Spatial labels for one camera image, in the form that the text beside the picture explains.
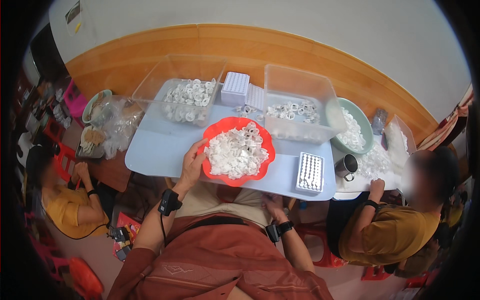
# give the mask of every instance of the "light blue table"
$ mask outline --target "light blue table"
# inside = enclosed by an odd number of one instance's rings
[[[190,146],[202,139],[205,129],[225,117],[237,117],[231,107],[220,105],[220,93],[217,93],[215,105],[207,127],[195,127],[187,124],[172,123],[161,118],[145,114],[137,132],[133,136],[125,156],[128,169],[147,176],[179,178],[183,155]],[[261,112],[248,115],[252,120]],[[330,200],[336,192],[335,173],[330,142],[322,145],[286,140],[273,140],[276,151],[275,161],[268,166],[268,172],[261,180],[249,180],[242,187],[271,192],[306,201]],[[312,153],[324,158],[324,187],[319,194],[299,192],[295,189],[300,152]],[[200,180],[211,180],[203,173]]]

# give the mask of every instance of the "metal tray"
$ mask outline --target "metal tray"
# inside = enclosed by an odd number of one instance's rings
[[[75,158],[102,158],[103,154],[105,154],[105,150],[103,149],[103,143],[99,144],[95,147],[90,154],[86,154],[83,152],[82,147],[80,147],[80,141],[78,141],[77,151],[75,152]]]

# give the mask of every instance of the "stainless steel mug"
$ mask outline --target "stainless steel mug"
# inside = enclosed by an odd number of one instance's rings
[[[341,160],[335,163],[335,174],[339,177],[343,177],[346,181],[352,181],[355,179],[355,172],[359,165],[357,159],[352,154],[345,155]],[[347,176],[351,174],[352,179],[348,179]]]

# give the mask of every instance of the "curtain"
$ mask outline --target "curtain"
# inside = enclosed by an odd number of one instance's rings
[[[417,150],[433,150],[438,147],[452,132],[455,127],[458,117],[468,116],[468,106],[473,101],[473,88],[470,84],[467,92],[462,98],[462,101],[457,104],[454,111],[443,121],[440,122],[438,128],[429,136],[427,136],[419,145]]]

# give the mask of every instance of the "white tray with holes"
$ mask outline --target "white tray with holes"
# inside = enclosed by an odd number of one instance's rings
[[[248,83],[250,76],[247,74],[228,72],[222,87],[222,104],[227,106],[243,106],[247,99]]]
[[[299,170],[295,189],[302,192],[320,193],[324,187],[324,158],[300,152]]]

